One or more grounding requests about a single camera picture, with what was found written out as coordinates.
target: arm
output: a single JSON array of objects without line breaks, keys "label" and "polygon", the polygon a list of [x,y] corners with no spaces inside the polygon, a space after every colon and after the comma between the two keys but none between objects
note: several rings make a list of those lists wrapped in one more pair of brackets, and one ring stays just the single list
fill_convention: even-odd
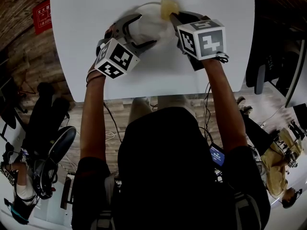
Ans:
[{"label": "arm", "polygon": [[106,128],[104,116],[104,86],[106,77],[94,71],[88,77],[81,121],[80,159],[95,157],[106,161]]},{"label": "arm", "polygon": [[215,59],[202,61],[212,89],[216,121],[226,153],[247,146],[245,125],[221,63]]},{"label": "arm", "polygon": [[27,166],[25,163],[7,164],[5,169],[8,171],[18,171],[17,184],[20,186],[27,185]]}]

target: person sitting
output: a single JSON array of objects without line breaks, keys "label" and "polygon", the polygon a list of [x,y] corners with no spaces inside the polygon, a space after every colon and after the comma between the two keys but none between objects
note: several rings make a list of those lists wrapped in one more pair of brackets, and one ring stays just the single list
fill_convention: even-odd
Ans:
[{"label": "person sitting", "polygon": [[32,172],[23,162],[14,162],[7,165],[2,163],[1,170],[17,171],[14,185],[14,201],[10,203],[7,199],[4,199],[4,202],[10,207],[13,218],[20,224],[27,225],[29,217],[39,201],[39,197],[32,186]]},{"label": "person sitting", "polygon": [[[246,135],[254,144],[266,167],[267,189],[273,197],[283,195],[283,207],[289,208],[295,203],[298,194],[295,189],[291,187],[287,189],[288,181],[285,178],[285,167],[289,162],[273,138],[249,118],[252,107],[242,106],[244,101],[244,97],[239,97],[237,104],[244,120]],[[292,141],[289,132],[285,128],[280,131],[279,137],[290,147],[291,151],[299,152],[300,154],[302,150],[300,144],[296,144]]]}]

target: hand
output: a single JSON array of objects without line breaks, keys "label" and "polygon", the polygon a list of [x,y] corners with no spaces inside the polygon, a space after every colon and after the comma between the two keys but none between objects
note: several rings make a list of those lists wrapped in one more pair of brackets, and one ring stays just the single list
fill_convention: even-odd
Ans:
[{"label": "hand", "polygon": [[[111,25],[109,27],[109,29],[106,30],[105,32],[105,39],[109,39],[111,38],[112,36],[112,31],[113,31],[113,27],[114,27],[114,24]],[[94,68],[95,68],[95,64],[96,64],[96,60],[94,61],[94,63],[92,64],[91,68],[88,70],[87,72],[87,81],[89,82],[91,79],[95,78],[95,77],[98,77],[98,76],[101,76],[103,75],[101,72],[99,71],[93,71]]]},{"label": "hand", "polygon": [[[175,32],[176,32],[176,36],[179,38],[178,39],[178,44],[177,47],[181,50],[181,52],[183,54],[185,54],[191,65],[193,66],[193,69],[195,71],[203,69],[205,65],[210,64],[209,61],[204,61],[204,62],[200,62],[198,59],[202,58],[202,57],[196,57],[196,49],[194,48],[194,52],[190,52],[190,50],[188,50],[185,48],[184,45],[182,45],[180,37],[182,36],[181,34],[184,33],[184,31],[179,31],[178,26],[180,25],[185,25],[185,24],[189,24],[189,23],[194,23],[194,22],[199,22],[199,21],[206,21],[206,20],[210,20],[210,18],[208,16],[203,16],[201,14],[197,14],[197,13],[193,13],[193,12],[188,12],[188,11],[181,11],[179,12],[179,14],[175,14],[172,13],[170,15],[170,19],[171,22],[174,26]],[[211,59],[215,59],[218,61],[221,61],[222,63],[226,63],[228,62],[228,56],[222,52],[217,52],[215,54],[215,57],[212,57]]]}]

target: wooden floor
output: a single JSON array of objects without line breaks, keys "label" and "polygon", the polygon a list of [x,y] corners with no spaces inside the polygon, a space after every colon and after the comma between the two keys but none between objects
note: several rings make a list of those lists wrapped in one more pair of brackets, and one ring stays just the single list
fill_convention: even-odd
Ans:
[{"label": "wooden floor", "polygon": [[[287,127],[291,120],[296,120],[296,116],[294,114],[293,108],[285,109],[283,107],[284,102],[279,99],[276,94],[272,91],[272,89],[267,84],[264,88],[262,95],[255,95],[253,88],[248,88],[245,84],[243,84],[242,89],[240,92],[236,92],[235,97],[244,96],[246,98],[246,105],[251,105],[253,107],[253,112],[251,113],[250,117],[258,124],[263,123],[272,115],[272,118],[267,120],[265,123],[264,129],[268,132],[273,131],[274,129],[280,129],[282,127]],[[199,126],[204,127],[204,108],[203,108],[203,94],[196,94],[196,95],[187,95],[190,99],[193,110],[196,113],[196,118],[199,123]],[[37,95],[28,95],[28,97],[24,100],[24,105],[29,108],[28,114],[21,114],[22,119],[25,122],[28,122],[29,116],[31,115],[33,106],[30,106],[29,103],[32,105],[35,103],[34,100],[37,99]],[[129,117],[129,112],[131,108],[131,103],[133,99],[119,99],[119,100],[111,100],[106,101],[107,106],[109,107],[112,115],[119,127],[120,132],[125,132]],[[157,104],[157,98],[152,97],[151,103],[153,105]],[[81,118],[82,118],[82,109],[83,103],[73,103],[74,107],[69,111],[70,120],[64,120],[62,126],[66,126],[67,123],[70,126],[75,126],[80,133],[81,127]],[[211,117],[209,121],[209,132],[211,133],[214,142],[222,147],[216,119],[215,119],[215,111],[214,111],[214,103],[212,99],[212,95],[209,95],[208,100],[208,108],[211,112]],[[112,131],[113,133],[116,132],[114,123],[105,110],[105,124],[106,130]],[[115,172],[118,169],[117,165],[117,155],[118,149],[120,147],[120,141],[118,137],[115,136],[112,139],[106,141],[106,160],[111,172]],[[70,150],[67,153],[67,158],[61,161],[61,165],[64,166],[68,171],[73,172],[75,171],[76,167],[74,166],[78,164],[80,155],[80,135],[77,134],[73,145],[71,146]],[[59,180],[64,182],[66,177],[67,171],[62,167],[59,168]]]},{"label": "wooden floor", "polygon": [[[34,28],[30,28],[6,48],[6,55],[8,57],[8,62],[5,65],[6,70],[13,76],[17,86],[29,92],[27,97],[22,101],[22,104],[28,109],[27,114],[20,113],[22,120],[26,124],[29,122],[33,107],[38,100],[36,91],[38,84],[40,82],[48,82],[55,88],[57,96],[62,96],[70,101],[71,109],[69,111],[70,120],[68,125],[75,126],[78,132],[80,132],[83,103],[75,103],[72,99],[60,66],[52,29],[36,35]],[[243,84],[241,91],[235,93],[235,97],[237,98],[241,95],[246,98],[246,105],[251,105],[254,108],[250,117],[258,124],[261,124],[278,110],[278,112],[266,122],[265,129],[267,131],[286,127],[291,120],[295,119],[293,108],[281,108],[284,101],[270,89],[268,84],[265,85],[262,95],[255,95],[253,88],[248,88]],[[187,97],[191,100],[199,126],[204,127],[204,94],[192,94]],[[157,104],[157,98],[152,97],[151,102],[153,105]],[[112,100],[106,103],[113,114],[119,131],[124,132],[127,127],[132,99]],[[211,95],[209,95],[208,108],[211,111],[211,118],[208,125],[209,132],[214,142],[218,146],[222,146]],[[67,121],[68,120],[63,121],[63,127],[67,125]],[[116,132],[114,123],[107,111],[105,111],[105,123],[107,131]],[[117,154],[119,146],[120,141],[117,136],[106,141],[106,159],[111,172],[118,169]],[[75,171],[76,166],[74,166],[74,164],[78,165],[79,155],[80,136],[77,134],[73,145],[67,153],[67,158],[71,160],[72,163],[66,157],[61,161],[61,165],[66,168],[59,167],[59,180],[61,182],[65,181],[68,171]]]},{"label": "wooden floor", "polygon": [[[27,97],[23,99],[23,105],[28,109],[28,114],[20,114],[22,120],[27,124],[32,109],[38,99],[36,88],[40,82],[51,83],[55,88],[57,95],[70,101],[70,120],[68,125],[75,126],[80,131],[82,117],[82,103],[75,103],[72,99],[70,90],[67,86],[52,29],[49,29],[39,35],[35,34],[32,9],[44,0],[0,0],[0,63],[8,60],[6,64],[0,65],[0,72],[3,68],[12,75],[15,83],[23,91],[28,92]],[[306,13],[306,0],[255,0],[256,15],[273,18],[276,21],[287,22],[296,28],[305,26],[302,20]],[[254,111],[250,117],[261,124],[266,119],[264,127],[267,131],[286,127],[291,120],[296,119],[292,108],[281,108],[284,101],[278,97],[268,85],[265,86],[262,95],[255,95],[253,89],[249,89],[243,84],[240,92],[235,93],[235,97],[245,96],[246,105],[251,105]],[[199,125],[204,127],[204,95],[189,95],[193,109],[196,112],[196,118]],[[157,98],[152,98],[152,104],[156,104]],[[124,132],[128,122],[129,111],[132,99],[107,101],[120,132]],[[211,111],[209,121],[209,131],[214,142],[222,146],[214,113],[214,104],[211,95],[209,96],[208,107]],[[115,132],[114,124],[107,112],[105,112],[106,130]],[[120,146],[118,138],[106,141],[106,156],[110,170],[117,170],[117,153]],[[80,136],[76,139],[67,153],[67,157],[73,164],[78,164],[80,153]],[[67,171],[73,172],[75,166],[67,158],[61,162],[59,168],[59,180],[64,182]]]}]

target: black office chair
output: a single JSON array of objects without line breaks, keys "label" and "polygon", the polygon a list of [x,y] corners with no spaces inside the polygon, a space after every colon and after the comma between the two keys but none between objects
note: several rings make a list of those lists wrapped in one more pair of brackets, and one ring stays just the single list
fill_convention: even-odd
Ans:
[{"label": "black office chair", "polygon": [[50,149],[47,157],[41,158],[35,155],[27,159],[33,172],[33,188],[41,199],[52,197],[52,184],[58,180],[58,163],[71,147],[76,132],[76,128],[72,126],[60,129],[49,143]]},{"label": "black office chair", "polygon": [[295,74],[299,55],[290,45],[306,37],[304,32],[293,32],[289,27],[256,17],[251,52],[246,70],[246,85],[261,94],[264,83],[273,84],[286,96]]}]

